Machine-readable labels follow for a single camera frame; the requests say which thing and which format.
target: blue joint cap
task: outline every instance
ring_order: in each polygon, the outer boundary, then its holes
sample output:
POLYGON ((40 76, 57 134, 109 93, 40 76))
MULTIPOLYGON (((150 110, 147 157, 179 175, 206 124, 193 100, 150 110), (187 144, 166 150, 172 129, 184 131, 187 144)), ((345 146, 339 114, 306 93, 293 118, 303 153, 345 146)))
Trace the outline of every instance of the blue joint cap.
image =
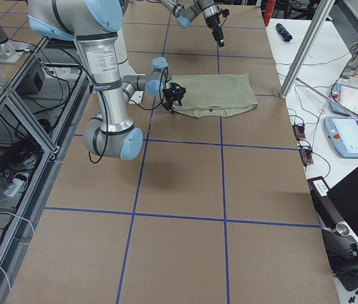
POLYGON ((117 32, 122 27, 122 10, 119 0, 84 0, 90 13, 106 30, 117 32))
POLYGON ((190 25, 190 21, 183 16, 177 17, 177 22, 184 29, 190 25))
POLYGON ((141 129, 135 128, 130 131, 122 146, 120 158, 122 160, 133 160, 137 157, 142 148, 142 141, 143 135, 141 129))
POLYGON ((154 70, 158 68, 166 68, 168 65, 167 60, 164 57, 156 57, 152 60, 152 68, 154 70))
POLYGON ((56 27, 53 27, 50 24, 42 22, 37 18, 34 18, 33 16, 28 15, 28 18, 30 28, 38 34, 41 34, 42 36, 66 41, 73 41, 74 39, 73 35, 70 35, 56 27))
POLYGON ((157 97, 161 89, 164 89, 160 80, 152 79, 149 80, 145 85, 145 92, 150 96, 157 97))

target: green object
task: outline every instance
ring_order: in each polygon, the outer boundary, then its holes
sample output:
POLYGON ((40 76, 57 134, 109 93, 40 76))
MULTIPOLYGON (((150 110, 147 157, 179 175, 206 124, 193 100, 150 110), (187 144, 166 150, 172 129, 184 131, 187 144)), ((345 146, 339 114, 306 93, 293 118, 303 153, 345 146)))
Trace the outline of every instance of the green object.
POLYGON ((186 88, 182 106, 175 101, 173 109, 188 116, 229 117, 257 107, 248 74, 173 76, 172 81, 186 88))

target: folded towel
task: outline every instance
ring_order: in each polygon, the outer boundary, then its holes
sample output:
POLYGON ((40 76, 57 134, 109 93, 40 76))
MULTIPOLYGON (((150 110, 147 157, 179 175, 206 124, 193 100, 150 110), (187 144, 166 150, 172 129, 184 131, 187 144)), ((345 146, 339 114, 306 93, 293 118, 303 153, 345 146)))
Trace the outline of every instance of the folded towel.
POLYGON ((188 116, 229 117, 257 107, 247 73, 173 76, 172 81, 186 88, 182 106, 175 101, 173 109, 188 116))

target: label on robot arm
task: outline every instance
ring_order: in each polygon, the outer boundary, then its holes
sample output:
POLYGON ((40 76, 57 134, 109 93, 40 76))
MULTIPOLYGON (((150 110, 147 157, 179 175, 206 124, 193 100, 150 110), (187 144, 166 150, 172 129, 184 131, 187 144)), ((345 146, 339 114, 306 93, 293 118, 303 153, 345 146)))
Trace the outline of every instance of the label on robot arm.
POLYGON ((319 195, 321 195, 321 196, 326 196, 327 195, 328 187, 326 186, 326 184, 323 182, 322 179, 315 180, 312 183, 316 187, 319 195))
POLYGON ((93 74, 104 74, 116 71, 118 68, 117 57, 112 49, 107 51, 86 52, 90 71, 93 74))

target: device screen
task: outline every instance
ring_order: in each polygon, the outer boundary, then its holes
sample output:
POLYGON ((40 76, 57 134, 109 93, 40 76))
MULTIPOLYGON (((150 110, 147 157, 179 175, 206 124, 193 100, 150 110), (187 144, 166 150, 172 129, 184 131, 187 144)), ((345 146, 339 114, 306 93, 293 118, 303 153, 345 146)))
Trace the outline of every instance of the device screen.
POLYGON ((358 153, 358 125, 354 119, 332 119, 348 153, 358 153))
POLYGON ((358 114, 358 89, 341 85, 340 90, 340 104, 358 114))

